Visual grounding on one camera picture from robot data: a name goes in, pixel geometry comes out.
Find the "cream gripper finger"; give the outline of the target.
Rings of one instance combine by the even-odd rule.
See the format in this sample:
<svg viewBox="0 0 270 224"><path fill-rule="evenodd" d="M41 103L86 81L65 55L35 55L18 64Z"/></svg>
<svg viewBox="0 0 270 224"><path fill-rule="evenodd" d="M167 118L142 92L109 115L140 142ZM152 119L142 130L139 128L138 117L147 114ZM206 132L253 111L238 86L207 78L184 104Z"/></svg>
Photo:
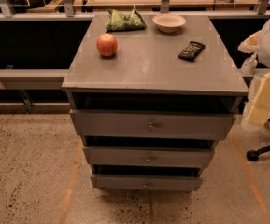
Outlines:
<svg viewBox="0 0 270 224"><path fill-rule="evenodd" d="M248 126L263 126L270 119L270 73L255 77L249 88L244 109L244 122Z"/></svg>
<svg viewBox="0 0 270 224"><path fill-rule="evenodd" d="M254 53L258 51L259 44L259 36L261 34L261 30L255 32L243 42L241 42L238 46L238 50L243 53Z"/></svg>

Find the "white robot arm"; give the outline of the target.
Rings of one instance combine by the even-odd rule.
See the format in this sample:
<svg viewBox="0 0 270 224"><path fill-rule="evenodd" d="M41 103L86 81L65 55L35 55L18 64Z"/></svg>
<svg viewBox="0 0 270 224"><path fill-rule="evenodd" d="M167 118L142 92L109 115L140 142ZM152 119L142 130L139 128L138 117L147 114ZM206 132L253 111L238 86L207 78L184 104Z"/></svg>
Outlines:
<svg viewBox="0 0 270 224"><path fill-rule="evenodd" d="M270 69L270 19L261 30L241 42L238 50L256 54L259 63ZM242 126L251 131L259 129L270 119L270 72L251 81L248 99Z"/></svg>

